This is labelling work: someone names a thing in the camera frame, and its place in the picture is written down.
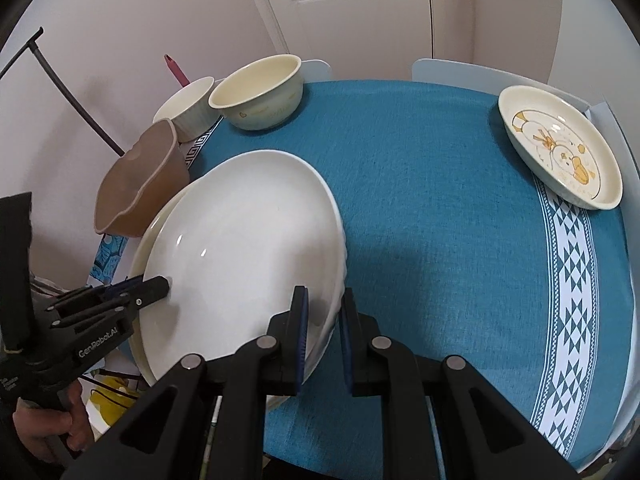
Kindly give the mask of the person's left hand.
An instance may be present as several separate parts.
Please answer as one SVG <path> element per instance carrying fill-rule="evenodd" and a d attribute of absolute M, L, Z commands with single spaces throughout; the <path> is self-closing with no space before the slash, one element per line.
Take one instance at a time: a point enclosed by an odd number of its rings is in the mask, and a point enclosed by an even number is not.
<path fill-rule="evenodd" d="M 40 460 L 58 463 L 60 460 L 49 445 L 52 437 L 68 435 L 67 445 L 72 451 L 84 452 L 93 445 L 94 435 L 84 402 L 82 385 L 78 380 L 67 389 L 68 410 L 65 412 L 33 408 L 18 399 L 13 413 L 17 437 L 25 448 Z"/>

